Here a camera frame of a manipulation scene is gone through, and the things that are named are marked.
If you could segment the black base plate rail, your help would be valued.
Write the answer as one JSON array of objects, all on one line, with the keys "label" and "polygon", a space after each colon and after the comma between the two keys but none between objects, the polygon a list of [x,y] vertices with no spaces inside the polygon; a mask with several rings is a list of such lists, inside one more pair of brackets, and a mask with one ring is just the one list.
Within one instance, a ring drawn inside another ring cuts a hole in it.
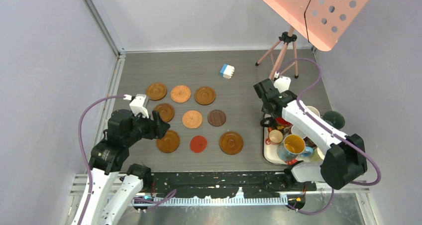
[{"label": "black base plate rail", "polygon": [[[127,173],[118,175],[109,198],[117,192]],[[190,206],[285,206],[289,210],[301,210],[312,195],[330,198],[331,195],[368,194],[366,187],[347,185],[332,190],[322,182],[294,182],[284,172],[151,172],[152,184],[143,187],[129,205],[148,207]],[[81,204],[87,185],[86,175],[75,177],[71,194],[69,215],[74,216]]]}]

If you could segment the brown ringed coaster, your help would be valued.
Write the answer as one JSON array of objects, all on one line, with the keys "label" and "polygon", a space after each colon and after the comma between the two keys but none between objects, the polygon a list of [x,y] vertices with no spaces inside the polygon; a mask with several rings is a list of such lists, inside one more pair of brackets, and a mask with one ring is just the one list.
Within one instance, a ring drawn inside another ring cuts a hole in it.
[{"label": "brown ringed coaster", "polygon": [[163,153],[172,153],[179,147],[179,145],[180,137],[173,130],[168,130],[162,139],[156,140],[158,150]]},{"label": "brown ringed coaster", "polygon": [[159,104],[153,110],[159,113],[164,122],[170,122],[175,116],[175,109],[167,103]]},{"label": "brown ringed coaster", "polygon": [[224,133],[219,139],[219,147],[225,154],[236,155],[243,149],[243,138],[234,131]]},{"label": "brown ringed coaster", "polygon": [[167,95],[167,87],[163,83],[153,83],[146,89],[146,95],[152,101],[159,101]]},{"label": "brown ringed coaster", "polygon": [[195,92],[195,101],[203,106],[212,104],[215,101],[216,93],[211,87],[200,87]]}]

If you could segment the small white cup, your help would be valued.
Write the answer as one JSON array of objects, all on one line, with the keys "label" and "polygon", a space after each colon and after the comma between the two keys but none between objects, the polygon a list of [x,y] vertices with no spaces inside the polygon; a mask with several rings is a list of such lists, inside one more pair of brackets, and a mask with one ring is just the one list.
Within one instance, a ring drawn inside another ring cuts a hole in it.
[{"label": "small white cup", "polygon": [[305,139],[307,136],[302,132],[297,126],[293,125],[290,129],[290,134],[297,135],[302,139]]}]

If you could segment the black floral mug red inside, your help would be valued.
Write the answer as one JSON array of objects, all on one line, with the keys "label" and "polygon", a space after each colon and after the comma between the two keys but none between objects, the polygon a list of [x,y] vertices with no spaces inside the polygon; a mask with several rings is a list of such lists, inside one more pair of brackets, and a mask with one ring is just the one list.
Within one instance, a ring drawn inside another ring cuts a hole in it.
[{"label": "black floral mug red inside", "polygon": [[260,121],[262,127],[267,128],[268,132],[272,130],[279,130],[282,133],[287,133],[290,128],[293,126],[291,123],[285,121],[281,117],[265,117]]}]

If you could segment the aluminium frame post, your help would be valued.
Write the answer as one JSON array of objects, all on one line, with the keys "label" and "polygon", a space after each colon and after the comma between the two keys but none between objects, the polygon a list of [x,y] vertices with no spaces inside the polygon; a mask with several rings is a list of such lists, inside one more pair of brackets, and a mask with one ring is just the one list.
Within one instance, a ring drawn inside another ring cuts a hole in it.
[{"label": "aluminium frame post", "polygon": [[117,32],[101,0],[82,0],[116,58],[125,54]]}]

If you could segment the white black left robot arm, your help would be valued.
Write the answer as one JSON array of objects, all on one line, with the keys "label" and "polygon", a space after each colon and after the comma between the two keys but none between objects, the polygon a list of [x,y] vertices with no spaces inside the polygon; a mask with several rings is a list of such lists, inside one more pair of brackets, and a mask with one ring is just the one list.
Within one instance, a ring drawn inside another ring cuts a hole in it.
[{"label": "white black left robot arm", "polygon": [[122,184],[112,198],[112,186],[117,179],[129,148],[142,139],[162,139],[170,125],[161,119],[158,111],[149,117],[130,110],[116,110],[107,122],[102,140],[91,150],[90,176],[81,204],[75,214],[75,225],[115,225],[138,192],[152,188],[149,167],[132,164]]}]

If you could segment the pink music stand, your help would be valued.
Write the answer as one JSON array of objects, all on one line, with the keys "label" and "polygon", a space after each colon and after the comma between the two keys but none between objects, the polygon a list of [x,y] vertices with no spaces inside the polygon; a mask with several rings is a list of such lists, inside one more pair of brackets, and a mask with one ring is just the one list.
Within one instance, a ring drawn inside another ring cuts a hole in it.
[{"label": "pink music stand", "polygon": [[255,63],[256,66],[259,66],[282,43],[283,46],[277,59],[272,60],[273,68],[269,77],[273,79],[276,71],[281,67],[289,45],[293,47],[294,58],[297,58],[298,34],[302,35],[316,49],[329,51],[369,0],[263,1],[290,26],[289,30],[283,32],[271,48]]}]

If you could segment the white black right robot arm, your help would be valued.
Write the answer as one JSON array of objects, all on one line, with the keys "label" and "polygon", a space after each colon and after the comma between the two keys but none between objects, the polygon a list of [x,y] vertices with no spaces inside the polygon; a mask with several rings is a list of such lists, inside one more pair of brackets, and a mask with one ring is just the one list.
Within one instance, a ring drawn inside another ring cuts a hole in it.
[{"label": "white black right robot arm", "polygon": [[367,172],[363,139],[347,135],[313,114],[293,92],[279,92],[270,79],[254,85],[262,111],[281,117],[301,130],[324,154],[323,161],[296,162],[285,172],[284,184],[297,190],[304,182],[325,182],[339,190]]}]

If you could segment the red apple paper coaster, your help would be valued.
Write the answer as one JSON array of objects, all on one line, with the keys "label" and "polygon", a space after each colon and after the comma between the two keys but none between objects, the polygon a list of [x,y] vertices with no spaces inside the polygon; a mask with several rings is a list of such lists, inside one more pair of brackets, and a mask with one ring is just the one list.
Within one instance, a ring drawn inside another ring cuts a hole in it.
[{"label": "red apple paper coaster", "polygon": [[202,135],[196,135],[191,139],[190,150],[194,153],[201,153],[207,147],[207,139]]}]

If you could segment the small orange cup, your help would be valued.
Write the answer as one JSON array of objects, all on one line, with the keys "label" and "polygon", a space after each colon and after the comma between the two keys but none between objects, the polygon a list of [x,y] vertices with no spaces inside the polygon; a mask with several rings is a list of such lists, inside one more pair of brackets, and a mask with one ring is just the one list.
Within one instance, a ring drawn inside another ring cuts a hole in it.
[{"label": "small orange cup", "polygon": [[280,144],[284,139],[284,135],[279,130],[271,130],[268,132],[268,136],[265,139],[265,144],[267,145],[278,145]]}]

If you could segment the blue butterfly plate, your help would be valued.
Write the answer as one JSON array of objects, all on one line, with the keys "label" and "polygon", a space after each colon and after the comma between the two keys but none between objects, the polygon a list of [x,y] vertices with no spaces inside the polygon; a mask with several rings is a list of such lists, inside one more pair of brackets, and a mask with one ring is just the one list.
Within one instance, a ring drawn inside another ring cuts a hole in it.
[{"label": "blue butterfly plate", "polygon": [[314,150],[306,146],[305,141],[295,134],[287,135],[277,148],[277,154],[283,161],[292,161],[297,157],[309,157]]}]

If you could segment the dark walnut coaster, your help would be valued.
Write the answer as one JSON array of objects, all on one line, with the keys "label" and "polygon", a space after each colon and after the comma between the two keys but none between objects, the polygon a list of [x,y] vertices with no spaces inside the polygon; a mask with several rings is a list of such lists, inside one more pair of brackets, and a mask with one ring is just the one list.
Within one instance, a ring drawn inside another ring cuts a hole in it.
[{"label": "dark walnut coaster", "polygon": [[212,126],[222,126],[226,122],[226,114],[221,110],[212,110],[209,112],[207,120]]}]

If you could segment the woven rattan coaster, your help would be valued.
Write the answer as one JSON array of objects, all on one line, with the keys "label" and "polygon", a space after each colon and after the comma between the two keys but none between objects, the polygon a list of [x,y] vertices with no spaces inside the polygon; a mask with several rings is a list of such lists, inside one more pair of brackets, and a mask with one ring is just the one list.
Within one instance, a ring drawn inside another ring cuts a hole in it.
[{"label": "woven rattan coaster", "polygon": [[174,102],[184,103],[191,97],[191,90],[185,85],[178,85],[171,90],[170,96]]},{"label": "woven rattan coaster", "polygon": [[203,122],[203,116],[199,111],[191,110],[184,113],[182,123],[186,128],[198,128]]}]

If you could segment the cream green mug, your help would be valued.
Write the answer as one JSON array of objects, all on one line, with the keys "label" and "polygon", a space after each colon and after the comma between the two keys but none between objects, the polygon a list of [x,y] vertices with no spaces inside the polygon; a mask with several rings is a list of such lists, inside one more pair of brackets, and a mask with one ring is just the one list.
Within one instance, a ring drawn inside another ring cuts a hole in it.
[{"label": "cream green mug", "polygon": [[307,106],[307,108],[314,113],[318,118],[320,118],[320,112],[317,108],[313,107],[313,106]]}]

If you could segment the dark green mug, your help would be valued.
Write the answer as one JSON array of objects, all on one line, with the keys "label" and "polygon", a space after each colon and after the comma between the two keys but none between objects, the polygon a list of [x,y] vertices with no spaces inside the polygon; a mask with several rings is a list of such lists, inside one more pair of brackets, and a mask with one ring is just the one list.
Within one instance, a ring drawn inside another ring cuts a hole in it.
[{"label": "dark green mug", "polygon": [[345,126],[345,119],[343,115],[336,111],[327,111],[322,118],[336,129],[342,129]]}]

